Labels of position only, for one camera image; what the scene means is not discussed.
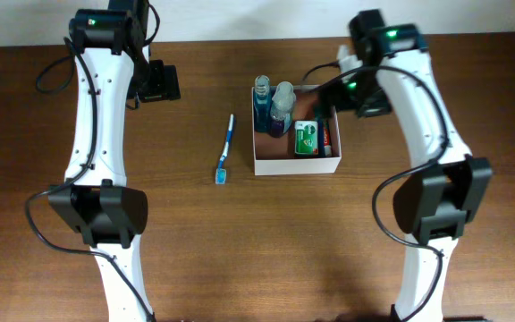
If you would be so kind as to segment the red green toothpaste tube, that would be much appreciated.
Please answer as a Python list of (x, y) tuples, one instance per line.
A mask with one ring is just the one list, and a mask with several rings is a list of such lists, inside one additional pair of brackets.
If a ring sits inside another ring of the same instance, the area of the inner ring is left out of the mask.
[(324, 150), (324, 156), (325, 157), (332, 157), (333, 151), (332, 151), (332, 143), (331, 143), (331, 136), (330, 136), (330, 130), (329, 130), (329, 124), (327, 120), (323, 120), (321, 122), (323, 127), (323, 150)]

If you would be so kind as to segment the green soap box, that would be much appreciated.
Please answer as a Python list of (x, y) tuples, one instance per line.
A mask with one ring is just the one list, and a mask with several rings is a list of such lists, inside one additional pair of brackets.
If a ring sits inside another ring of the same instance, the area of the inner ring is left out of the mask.
[(318, 123), (316, 121), (296, 121), (294, 153), (297, 157), (317, 157), (318, 145)]

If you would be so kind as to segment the clear purple liquid bottle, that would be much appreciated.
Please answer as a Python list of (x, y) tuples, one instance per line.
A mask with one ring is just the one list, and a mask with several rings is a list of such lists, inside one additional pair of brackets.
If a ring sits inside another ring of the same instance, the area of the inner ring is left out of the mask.
[(270, 110), (270, 135), (281, 138), (291, 127), (292, 111), (296, 103), (294, 87), (282, 81), (276, 87)]

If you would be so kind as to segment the teal mouthwash bottle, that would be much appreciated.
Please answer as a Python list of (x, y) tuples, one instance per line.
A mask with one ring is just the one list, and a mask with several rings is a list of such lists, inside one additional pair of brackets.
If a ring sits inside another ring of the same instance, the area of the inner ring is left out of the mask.
[(268, 132), (269, 113), (272, 103), (270, 80), (265, 75), (257, 76), (254, 82), (254, 130)]

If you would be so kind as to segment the white cardboard box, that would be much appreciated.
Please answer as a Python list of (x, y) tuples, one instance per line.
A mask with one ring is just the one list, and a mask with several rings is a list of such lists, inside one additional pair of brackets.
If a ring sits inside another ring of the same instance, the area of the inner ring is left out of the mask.
[(281, 138), (273, 138), (267, 132), (255, 130), (252, 115), (250, 125), (255, 176), (334, 173), (342, 160), (340, 124), (334, 107), (330, 109), (327, 124), (332, 155), (330, 157), (296, 157), (293, 129), (290, 129)]

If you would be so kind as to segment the blue white toothbrush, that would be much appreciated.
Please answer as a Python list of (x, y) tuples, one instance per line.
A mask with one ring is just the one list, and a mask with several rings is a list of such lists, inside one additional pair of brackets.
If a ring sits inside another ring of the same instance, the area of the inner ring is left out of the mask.
[(232, 141), (234, 122), (235, 122), (235, 116), (234, 116), (234, 114), (230, 114), (227, 132), (226, 132), (226, 136), (225, 136), (224, 148), (223, 148), (222, 154), (218, 160), (217, 168), (215, 170), (215, 184), (218, 184), (218, 185), (225, 184), (226, 180), (227, 180), (227, 171), (224, 169), (224, 162), (225, 162), (226, 158), (228, 157), (229, 148), (230, 148), (231, 141)]

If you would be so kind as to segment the blue disposable razor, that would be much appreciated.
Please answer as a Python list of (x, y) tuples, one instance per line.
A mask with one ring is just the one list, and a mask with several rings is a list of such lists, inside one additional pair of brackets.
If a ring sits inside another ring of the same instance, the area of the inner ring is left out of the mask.
[(324, 124), (321, 119), (317, 119), (317, 125), (318, 125), (318, 135), (317, 135), (317, 141), (318, 141), (318, 157), (324, 158), (325, 157), (325, 130), (324, 130)]

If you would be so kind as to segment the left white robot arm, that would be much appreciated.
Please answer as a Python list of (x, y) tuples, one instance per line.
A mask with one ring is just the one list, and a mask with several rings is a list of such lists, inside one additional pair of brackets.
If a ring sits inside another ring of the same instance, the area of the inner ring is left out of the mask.
[(96, 259), (111, 321), (153, 321), (140, 262), (148, 220), (144, 191), (128, 187), (123, 161), (125, 114), (140, 104), (181, 97), (175, 66), (150, 57), (155, 34), (148, 1), (111, 1), (79, 9), (65, 40), (69, 79), (78, 84), (72, 153), (63, 183), (45, 191), (51, 208)]

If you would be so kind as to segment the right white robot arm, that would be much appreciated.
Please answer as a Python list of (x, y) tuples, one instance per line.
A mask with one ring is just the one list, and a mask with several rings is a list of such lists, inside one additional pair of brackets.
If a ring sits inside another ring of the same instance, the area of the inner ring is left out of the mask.
[(408, 147), (409, 169), (393, 182), (393, 213), (403, 235), (379, 229), (405, 249), (401, 290), (391, 321), (442, 321), (448, 266), (464, 229), (476, 216), (493, 169), (474, 157), (455, 128), (436, 85), (429, 47), (413, 23), (388, 25), (377, 9), (349, 23), (353, 54), (341, 52), (338, 76), (313, 91), (320, 111), (359, 118), (395, 114)]

